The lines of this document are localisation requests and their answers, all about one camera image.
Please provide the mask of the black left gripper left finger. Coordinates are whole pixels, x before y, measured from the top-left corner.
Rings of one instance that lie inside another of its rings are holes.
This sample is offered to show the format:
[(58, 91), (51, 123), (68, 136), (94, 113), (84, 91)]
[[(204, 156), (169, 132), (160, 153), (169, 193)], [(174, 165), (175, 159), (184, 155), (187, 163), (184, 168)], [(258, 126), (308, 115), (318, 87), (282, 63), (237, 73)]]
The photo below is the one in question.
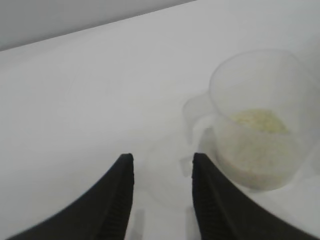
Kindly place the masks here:
[(124, 153), (81, 197), (13, 240), (123, 240), (133, 205), (134, 158)]

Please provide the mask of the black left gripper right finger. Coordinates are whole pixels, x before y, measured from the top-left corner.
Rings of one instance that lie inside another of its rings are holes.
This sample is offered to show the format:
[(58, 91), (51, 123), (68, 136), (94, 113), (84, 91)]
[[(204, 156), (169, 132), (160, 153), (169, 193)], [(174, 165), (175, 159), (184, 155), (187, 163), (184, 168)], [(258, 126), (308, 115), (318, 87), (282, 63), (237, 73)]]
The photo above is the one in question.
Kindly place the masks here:
[(203, 240), (314, 240), (241, 192), (204, 153), (192, 162), (192, 201)]

